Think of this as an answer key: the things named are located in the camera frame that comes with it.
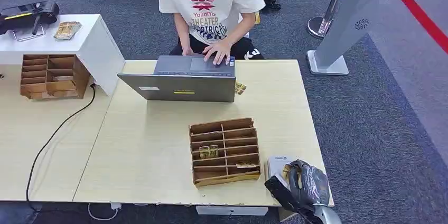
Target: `laptop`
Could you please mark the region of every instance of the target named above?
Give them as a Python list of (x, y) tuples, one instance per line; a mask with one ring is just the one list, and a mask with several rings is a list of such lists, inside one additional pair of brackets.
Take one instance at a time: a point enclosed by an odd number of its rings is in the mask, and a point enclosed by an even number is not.
[(119, 73), (146, 100), (233, 102), (235, 58), (214, 65), (204, 56), (160, 56), (154, 74)]

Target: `hand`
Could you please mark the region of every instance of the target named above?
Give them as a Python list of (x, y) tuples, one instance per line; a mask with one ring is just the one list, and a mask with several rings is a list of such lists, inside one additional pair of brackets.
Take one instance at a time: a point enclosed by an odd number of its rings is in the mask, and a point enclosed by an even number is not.
[(221, 61), (226, 58), (226, 64), (230, 62), (230, 49), (232, 45), (225, 40), (219, 41), (215, 44), (207, 46), (202, 54), (206, 54), (204, 61), (207, 61), (210, 56), (216, 52), (216, 56), (213, 60), (213, 64), (220, 64)]
[(191, 49), (191, 47), (182, 47), (182, 55), (183, 56), (190, 56), (193, 55), (193, 50)]

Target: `laptop lid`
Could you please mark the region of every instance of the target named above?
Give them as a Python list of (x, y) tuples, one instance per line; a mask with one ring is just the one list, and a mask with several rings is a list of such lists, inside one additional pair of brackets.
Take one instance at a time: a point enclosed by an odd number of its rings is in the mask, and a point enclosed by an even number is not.
[(233, 102), (235, 77), (119, 73), (146, 100)]

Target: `cardboard organizer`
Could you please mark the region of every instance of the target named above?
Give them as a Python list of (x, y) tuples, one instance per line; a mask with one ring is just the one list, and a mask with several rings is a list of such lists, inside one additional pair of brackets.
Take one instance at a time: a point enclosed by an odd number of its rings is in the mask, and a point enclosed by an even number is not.
[[(251, 118), (191, 125), (189, 133), (197, 187), (260, 177), (257, 129)], [(218, 157), (201, 159), (199, 148), (213, 145), (218, 145)]]
[(23, 55), (20, 94), (28, 99), (82, 99), (89, 78), (76, 55)]

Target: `power cord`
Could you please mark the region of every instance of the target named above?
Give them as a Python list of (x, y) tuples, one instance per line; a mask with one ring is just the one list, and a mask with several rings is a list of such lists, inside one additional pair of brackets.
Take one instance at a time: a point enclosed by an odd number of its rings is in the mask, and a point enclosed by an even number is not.
[(93, 89), (94, 91), (94, 95), (92, 96), (92, 100), (85, 105), (83, 108), (81, 108), (80, 110), (78, 110), (77, 112), (73, 113), (71, 116), (69, 116), (66, 120), (64, 120), (64, 122), (62, 122), (62, 124), (54, 131), (54, 133), (51, 135), (51, 137), (48, 139), (48, 141), (45, 143), (45, 145), (42, 146), (42, 148), (39, 150), (38, 154), (36, 155), (36, 158), (34, 158), (33, 161), (33, 165), (31, 166), (31, 170), (30, 170), (30, 176), (28, 177), (28, 183), (26, 185), (26, 203), (28, 203), (28, 206), (33, 210), (34, 213), (36, 214), (40, 214), (40, 213), (45, 213), (45, 212), (67, 212), (67, 213), (76, 213), (76, 214), (83, 214), (81, 212), (78, 211), (73, 211), (73, 210), (63, 210), (63, 209), (52, 209), (52, 210), (37, 210), (36, 208), (34, 208), (34, 206), (32, 205), (31, 201), (30, 201), (30, 197), (29, 197), (29, 190), (30, 190), (30, 184), (31, 184), (31, 178), (33, 176), (33, 170), (34, 170), (34, 166), (36, 165), (36, 162), (39, 158), (39, 155), (42, 153), (42, 151), (46, 148), (46, 146), (48, 146), (48, 144), (50, 143), (50, 141), (53, 139), (53, 137), (56, 135), (56, 133), (59, 131), (59, 129), (61, 129), (61, 127), (68, 121), (70, 120), (70, 118), (74, 117), (76, 114), (80, 113), (81, 111), (87, 109), (87, 107), (89, 107), (93, 101), (95, 100), (95, 95), (96, 95), (96, 91), (95, 91), (95, 84), (91, 84), (90, 87)]
[(118, 214), (118, 208), (117, 208), (117, 209), (115, 209), (115, 214), (114, 214), (114, 216), (112, 216), (112, 217), (110, 217), (110, 218), (102, 219), (102, 218), (95, 217), (95, 216), (93, 216), (92, 213), (90, 212), (90, 203), (87, 205), (87, 211), (89, 212), (89, 215), (92, 217), (92, 219), (94, 219), (94, 220), (100, 220), (100, 221), (108, 221), (108, 220), (111, 220), (111, 219), (115, 218), (115, 217), (117, 216), (117, 214)]

